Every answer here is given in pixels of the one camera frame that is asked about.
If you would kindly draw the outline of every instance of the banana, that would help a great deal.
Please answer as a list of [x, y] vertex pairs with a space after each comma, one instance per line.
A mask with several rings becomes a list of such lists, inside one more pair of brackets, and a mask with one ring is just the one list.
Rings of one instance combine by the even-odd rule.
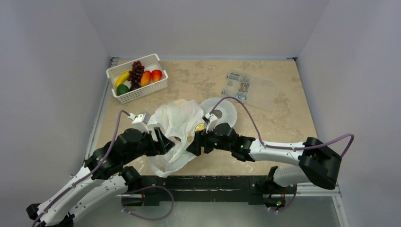
[[124, 83], [129, 76], [130, 74], [128, 72], [123, 73], [115, 82], [115, 89], [117, 89], [120, 84]]

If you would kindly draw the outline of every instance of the white plastic bag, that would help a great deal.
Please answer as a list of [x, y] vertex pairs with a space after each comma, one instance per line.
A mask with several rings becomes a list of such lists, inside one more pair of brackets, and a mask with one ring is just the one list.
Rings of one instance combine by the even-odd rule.
[[195, 101], [175, 100], [160, 106], [150, 117], [148, 127], [160, 127], [175, 146], [165, 155], [148, 157], [153, 172], [168, 177], [194, 159], [196, 155], [186, 151], [197, 130], [204, 128], [203, 110]]

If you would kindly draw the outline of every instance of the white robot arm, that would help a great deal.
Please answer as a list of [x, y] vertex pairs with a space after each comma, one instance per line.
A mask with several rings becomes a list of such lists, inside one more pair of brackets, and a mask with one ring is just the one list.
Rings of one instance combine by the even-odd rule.
[[[163, 155], [174, 143], [159, 128], [148, 129], [149, 114], [131, 114], [135, 129], [127, 129], [115, 143], [107, 143], [85, 160], [85, 165], [56, 195], [42, 204], [31, 204], [26, 210], [29, 217], [39, 223], [37, 227], [72, 227], [86, 213], [126, 191], [162, 182], [156, 176], [147, 176], [154, 183], [143, 183], [139, 173], [125, 164], [142, 156]], [[316, 138], [304, 142], [275, 143], [238, 135], [227, 123], [217, 125], [217, 117], [207, 113], [203, 117], [205, 130], [195, 133], [193, 143], [187, 148], [197, 156], [201, 148], [208, 154], [213, 149], [226, 150], [241, 161], [274, 161], [290, 167], [272, 167], [265, 176], [262, 187], [270, 195], [289, 185], [311, 182], [324, 189], [334, 189], [341, 164], [341, 156]], [[91, 177], [83, 177], [96, 170]]]

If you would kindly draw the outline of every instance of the white wall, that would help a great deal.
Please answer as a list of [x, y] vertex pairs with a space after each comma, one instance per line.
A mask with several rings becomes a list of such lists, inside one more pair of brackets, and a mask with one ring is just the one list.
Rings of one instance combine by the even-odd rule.
[[296, 57], [329, 0], [82, 0], [111, 56]]
[[82, 165], [108, 55], [78, 0], [0, 1], [0, 226]]
[[401, 224], [400, 12], [399, 0], [330, 0], [297, 60], [319, 137], [355, 133], [339, 176], [353, 227]]

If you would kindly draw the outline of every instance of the avocado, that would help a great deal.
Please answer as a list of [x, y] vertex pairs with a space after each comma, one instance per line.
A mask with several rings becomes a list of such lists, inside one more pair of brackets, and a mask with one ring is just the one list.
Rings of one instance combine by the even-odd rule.
[[128, 93], [129, 91], [130, 91], [130, 89], [126, 85], [120, 84], [117, 88], [117, 95], [120, 96], [125, 93]]

